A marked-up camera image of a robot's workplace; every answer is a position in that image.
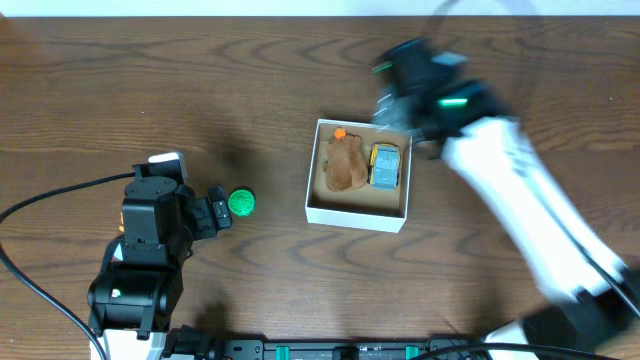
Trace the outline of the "brown plush bear toy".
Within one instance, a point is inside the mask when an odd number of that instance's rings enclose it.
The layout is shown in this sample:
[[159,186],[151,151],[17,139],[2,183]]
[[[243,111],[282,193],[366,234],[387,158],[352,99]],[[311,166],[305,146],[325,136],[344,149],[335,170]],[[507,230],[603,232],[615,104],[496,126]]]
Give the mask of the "brown plush bear toy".
[[362,154],[362,139],[345,128],[334,130],[323,164],[326,187],[332,192],[362,188],[367,183],[368,168]]

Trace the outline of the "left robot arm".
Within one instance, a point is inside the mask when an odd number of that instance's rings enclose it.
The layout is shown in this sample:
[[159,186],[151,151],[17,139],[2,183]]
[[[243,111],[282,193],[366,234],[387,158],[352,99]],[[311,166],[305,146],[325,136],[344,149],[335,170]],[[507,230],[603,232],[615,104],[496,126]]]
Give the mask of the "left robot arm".
[[137,177],[125,188],[123,234],[90,286],[89,326],[110,359],[160,359],[193,243],[232,226],[221,186],[197,198],[181,181]]

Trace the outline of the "yellow grey toy truck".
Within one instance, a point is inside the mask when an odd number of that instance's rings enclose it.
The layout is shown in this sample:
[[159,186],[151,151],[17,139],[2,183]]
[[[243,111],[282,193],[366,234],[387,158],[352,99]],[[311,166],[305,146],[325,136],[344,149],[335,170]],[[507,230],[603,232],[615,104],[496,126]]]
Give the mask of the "yellow grey toy truck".
[[369,184],[378,190],[392,191],[398,186],[401,152],[396,145],[375,143],[370,152]]

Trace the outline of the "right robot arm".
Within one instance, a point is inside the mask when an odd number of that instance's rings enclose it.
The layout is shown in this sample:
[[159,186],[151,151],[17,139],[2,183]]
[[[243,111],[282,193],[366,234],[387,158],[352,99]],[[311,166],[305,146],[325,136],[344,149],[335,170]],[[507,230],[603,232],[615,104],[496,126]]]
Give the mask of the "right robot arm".
[[504,227],[548,305],[428,359],[594,359],[639,316],[639,273],[591,229],[484,81],[462,77],[462,55],[424,38],[374,66],[384,92],[373,120],[438,146]]

